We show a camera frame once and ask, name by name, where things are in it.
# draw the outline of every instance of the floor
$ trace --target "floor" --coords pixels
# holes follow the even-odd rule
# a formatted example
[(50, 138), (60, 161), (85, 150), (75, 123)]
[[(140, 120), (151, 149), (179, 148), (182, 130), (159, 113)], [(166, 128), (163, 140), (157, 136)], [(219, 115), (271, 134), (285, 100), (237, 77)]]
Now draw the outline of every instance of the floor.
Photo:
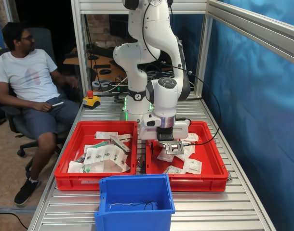
[[(32, 140), (22, 137), (9, 128), (9, 123), (0, 125), (0, 212), (16, 212), (25, 226), (29, 226), (33, 213), (39, 203), (45, 185), (57, 160), (54, 155), (49, 164), (41, 172), (41, 185), (35, 190), (24, 206), (17, 207), (14, 204), (15, 195), (26, 181), (25, 166), (34, 155), (36, 148), (25, 150), (26, 155), (19, 157), (16, 152), (19, 146)], [(13, 215), (0, 215), (0, 231), (24, 231), (26, 230)]]

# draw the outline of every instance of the shoe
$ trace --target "shoe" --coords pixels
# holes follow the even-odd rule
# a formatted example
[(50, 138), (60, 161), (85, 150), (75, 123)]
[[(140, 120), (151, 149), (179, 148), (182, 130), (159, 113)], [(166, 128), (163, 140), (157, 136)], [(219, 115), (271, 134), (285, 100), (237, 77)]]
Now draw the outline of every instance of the shoe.
[(25, 184), (15, 196), (14, 204), (16, 205), (23, 205), (25, 204), (30, 196), (32, 195), (33, 191), (40, 185), (40, 181), (31, 183), (29, 178), (26, 180)]

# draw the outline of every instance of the white t-shirt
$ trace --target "white t-shirt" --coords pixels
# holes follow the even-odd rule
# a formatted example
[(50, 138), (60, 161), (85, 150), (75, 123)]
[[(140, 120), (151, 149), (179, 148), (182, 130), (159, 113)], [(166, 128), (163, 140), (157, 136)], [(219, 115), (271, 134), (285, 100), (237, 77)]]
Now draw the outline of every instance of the white t-shirt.
[(25, 58), (7, 52), (0, 57), (0, 82), (10, 83), (19, 99), (45, 102), (60, 95), (50, 76), (56, 69), (44, 50), (35, 49)]

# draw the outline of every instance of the man's arm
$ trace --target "man's arm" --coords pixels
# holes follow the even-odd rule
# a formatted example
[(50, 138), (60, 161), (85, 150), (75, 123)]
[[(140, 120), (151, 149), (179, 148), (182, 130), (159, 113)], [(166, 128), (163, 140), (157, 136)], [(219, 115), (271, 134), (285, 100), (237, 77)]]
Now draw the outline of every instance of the man's arm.
[(64, 76), (59, 71), (54, 70), (50, 73), (53, 81), (60, 85), (71, 85), (73, 88), (78, 87), (78, 80), (74, 76)]
[(38, 111), (47, 112), (52, 109), (52, 105), (46, 102), (38, 103), (28, 100), (21, 100), (9, 95), (8, 83), (0, 82), (0, 103), (15, 107), (33, 108)]

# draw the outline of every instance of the man's leg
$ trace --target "man's leg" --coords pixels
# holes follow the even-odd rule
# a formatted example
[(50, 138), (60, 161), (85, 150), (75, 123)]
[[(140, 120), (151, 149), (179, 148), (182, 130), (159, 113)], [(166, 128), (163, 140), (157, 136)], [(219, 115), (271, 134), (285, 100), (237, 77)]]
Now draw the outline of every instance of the man's leg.
[(54, 154), (57, 134), (57, 123), (51, 113), (34, 109), (24, 109), (23, 112), (28, 130), (38, 140), (39, 147), (34, 155), (31, 177), (26, 180), (14, 199), (16, 205), (23, 205), (38, 186), (39, 174)]
[(56, 106), (53, 109), (55, 113), (55, 118), (60, 123), (63, 123), (67, 126), (72, 127), (75, 117), (79, 112), (79, 105), (73, 101), (62, 99), (64, 102), (62, 105)]
[(41, 134), (38, 138), (39, 148), (33, 157), (31, 180), (38, 180), (40, 172), (49, 162), (56, 147), (56, 135), (51, 132)]

